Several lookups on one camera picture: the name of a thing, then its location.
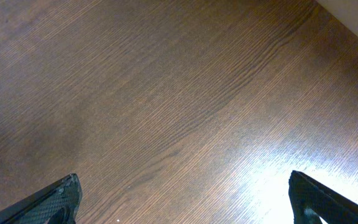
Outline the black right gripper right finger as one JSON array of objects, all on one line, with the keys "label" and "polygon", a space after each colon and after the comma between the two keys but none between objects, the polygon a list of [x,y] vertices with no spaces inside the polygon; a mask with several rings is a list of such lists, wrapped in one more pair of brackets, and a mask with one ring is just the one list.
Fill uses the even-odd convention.
[{"label": "black right gripper right finger", "polygon": [[294,170],[288,183],[294,224],[358,223],[358,204],[312,177]]}]

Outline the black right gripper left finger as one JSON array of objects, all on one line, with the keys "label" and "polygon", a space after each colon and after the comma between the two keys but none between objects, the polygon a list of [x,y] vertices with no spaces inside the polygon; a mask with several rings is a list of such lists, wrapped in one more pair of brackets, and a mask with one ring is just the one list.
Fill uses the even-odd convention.
[{"label": "black right gripper left finger", "polygon": [[69,174],[0,211],[0,224],[75,224],[82,199],[80,180]]}]

